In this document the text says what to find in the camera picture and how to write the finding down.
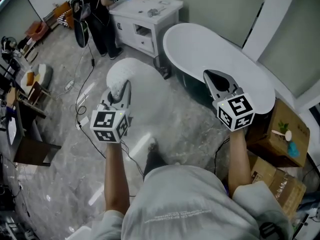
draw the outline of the marble floor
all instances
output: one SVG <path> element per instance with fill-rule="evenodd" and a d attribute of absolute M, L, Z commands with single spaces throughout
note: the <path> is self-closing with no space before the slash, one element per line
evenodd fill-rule
<path fill-rule="evenodd" d="M 129 46 L 123 47 L 124 51 L 117 59 L 110 60 L 108 56 L 99 55 L 91 39 L 89 44 L 95 68 L 83 87 L 89 92 L 84 101 L 87 110 L 79 117 L 80 120 L 85 116 L 91 118 L 91 111 L 96 108 L 106 89 L 107 73 L 116 62 L 124 58 L 136 58 L 148 65 L 153 64 L 151 57 Z M 78 90 L 92 69 L 89 49 L 80 48 L 73 31 L 59 26 L 43 44 L 37 46 L 37 50 L 39 54 L 32 64 L 45 63 L 53 68 L 49 86 L 52 96 L 63 93 L 66 82 L 75 79 L 74 88 L 68 93 L 60 95 L 57 100 L 47 99 L 43 103 L 43 109 L 49 116 L 37 120 L 44 140 L 62 148 L 55 154 L 50 167 L 19 164 L 15 168 L 4 159 L 4 178 L 14 195 L 19 191 L 18 180 L 21 182 L 23 190 L 15 199 L 16 211 L 38 237 L 41 240 L 61 240 L 103 213 L 105 159 L 87 137 L 75 128 L 74 104 Z M 188 96 L 175 77 L 166 82 L 171 106 L 164 114 L 169 116 L 164 116 L 153 125 L 129 129 L 125 143 L 130 151 L 135 150 L 134 158 L 141 168 L 146 164 L 148 143 L 140 149 L 137 149 L 137 144 L 149 134 L 158 140 L 160 151 L 169 164 L 179 162 L 213 171 L 215 151 L 227 138 L 228 131 L 209 109 Z M 89 124 L 83 130 L 94 141 Z M 105 144 L 94 143 L 100 151 L 105 150 Z M 220 179 L 228 172 L 228 150 L 229 145 L 226 144 L 218 154 L 216 169 Z M 12 160 L 4 132 L 0 132 L 0 152 Z M 127 159 L 126 154 L 123 156 L 130 195 L 134 196 L 143 179 L 135 163 Z M 308 164 L 293 174 L 302 178 L 309 168 Z M 309 190 L 316 190 L 319 178 L 313 172 L 309 173 L 307 181 L 310 182 Z M 25 212 L 24 200 L 30 217 Z"/>

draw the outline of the person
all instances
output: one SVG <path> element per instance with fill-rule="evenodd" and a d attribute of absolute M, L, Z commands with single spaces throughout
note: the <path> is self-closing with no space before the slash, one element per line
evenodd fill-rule
<path fill-rule="evenodd" d="M 148 154 L 144 183 L 130 204 L 122 147 L 106 148 L 106 212 L 92 240 L 292 239 L 293 228 L 263 181 L 251 184 L 244 132 L 230 133 L 229 195 L 211 172 L 167 165 L 157 149 Z"/>
<path fill-rule="evenodd" d="M 85 2 L 90 3 L 91 14 L 85 21 L 96 48 L 101 56 L 108 53 L 110 60 L 114 60 L 123 52 L 122 48 L 116 47 L 116 33 L 107 9 L 114 2 L 111 0 L 85 0 Z"/>

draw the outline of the sink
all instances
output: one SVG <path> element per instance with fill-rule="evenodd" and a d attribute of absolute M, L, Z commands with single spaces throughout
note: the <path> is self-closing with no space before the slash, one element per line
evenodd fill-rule
<path fill-rule="evenodd" d="M 110 14 L 158 24 L 181 9 L 183 5 L 184 3 L 179 0 L 127 0 L 113 5 Z M 151 9 L 158 9 L 160 14 L 149 17 L 148 11 Z"/>

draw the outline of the cabinet door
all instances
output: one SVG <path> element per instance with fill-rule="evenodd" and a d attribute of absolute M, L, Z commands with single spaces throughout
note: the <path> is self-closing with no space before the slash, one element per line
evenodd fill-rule
<path fill-rule="evenodd" d="M 119 16 L 113 16 L 113 24 L 117 37 L 120 41 L 126 45 L 135 47 L 136 39 L 134 24 L 130 22 L 130 20 Z"/>

